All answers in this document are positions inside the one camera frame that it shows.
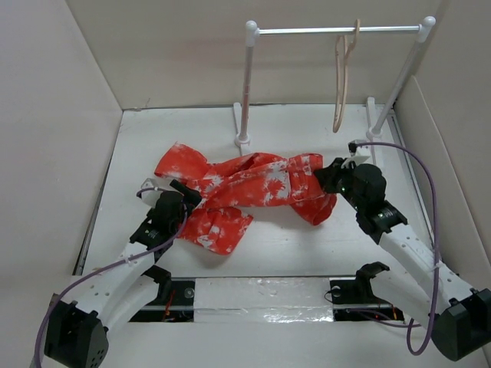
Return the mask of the orange white tie-dye trousers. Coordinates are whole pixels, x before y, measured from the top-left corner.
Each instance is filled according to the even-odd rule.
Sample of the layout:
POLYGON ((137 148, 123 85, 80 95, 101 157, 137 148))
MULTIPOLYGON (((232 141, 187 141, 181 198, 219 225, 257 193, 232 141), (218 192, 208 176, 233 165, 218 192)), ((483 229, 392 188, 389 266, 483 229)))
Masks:
POLYGON ((251 153, 211 163, 199 151, 175 143, 160 159, 154 174, 177 179, 202 198, 181 238, 218 255, 231 254, 251 225, 245 207, 289 206, 310 225, 328 219, 337 203, 335 194, 321 190, 315 178, 323 167, 317 153, 284 158, 251 153))

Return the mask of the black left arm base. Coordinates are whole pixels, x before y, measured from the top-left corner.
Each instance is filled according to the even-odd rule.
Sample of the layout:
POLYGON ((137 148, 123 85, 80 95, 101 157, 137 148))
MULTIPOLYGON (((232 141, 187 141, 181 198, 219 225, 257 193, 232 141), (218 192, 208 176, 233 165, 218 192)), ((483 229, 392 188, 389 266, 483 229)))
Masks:
POLYGON ((144 275, 159 285, 156 298, 142 307, 130 322, 187 323, 194 321, 195 278, 175 278, 171 273, 153 266, 144 275))

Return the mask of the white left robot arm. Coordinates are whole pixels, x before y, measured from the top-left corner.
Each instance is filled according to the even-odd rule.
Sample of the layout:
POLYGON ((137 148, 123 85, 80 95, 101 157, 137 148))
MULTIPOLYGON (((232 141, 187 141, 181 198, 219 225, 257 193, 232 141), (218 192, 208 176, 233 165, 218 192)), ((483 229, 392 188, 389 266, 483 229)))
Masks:
POLYGON ((201 203, 198 191, 177 180, 156 187, 156 203, 117 260, 83 276, 54 296, 35 341, 31 365, 49 357, 65 367, 99 367, 110 339, 142 307, 172 295, 171 273, 157 262, 181 235, 201 203))

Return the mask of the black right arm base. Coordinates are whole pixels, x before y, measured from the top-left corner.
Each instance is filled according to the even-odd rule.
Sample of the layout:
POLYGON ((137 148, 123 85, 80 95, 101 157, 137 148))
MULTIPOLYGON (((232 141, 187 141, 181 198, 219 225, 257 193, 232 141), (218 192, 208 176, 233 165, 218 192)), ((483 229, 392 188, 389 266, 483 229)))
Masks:
POLYGON ((331 304, 336 322, 373 321, 389 327, 404 324, 404 315, 393 304, 377 297, 371 280, 389 267, 377 261, 363 265, 354 276, 329 279, 324 299, 331 304))

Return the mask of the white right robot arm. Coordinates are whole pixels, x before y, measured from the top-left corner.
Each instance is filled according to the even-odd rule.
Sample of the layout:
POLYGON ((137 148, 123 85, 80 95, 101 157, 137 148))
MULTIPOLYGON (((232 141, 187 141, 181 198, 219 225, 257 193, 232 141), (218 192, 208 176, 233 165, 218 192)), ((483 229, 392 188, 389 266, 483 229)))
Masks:
POLYGON ((490 342, 490 291, 478 291, 416 235, 407 219, 385 198, 387 182, 369 163, 337 158, 314 175, 327 194, 341 195, 356 211, 360 229, 392 255, 416 281, 405 288, 381 262, 357 273, 354 292, 365 302, 376 297, 395 304, 421 324, 435 347, 457 361, 490 342))

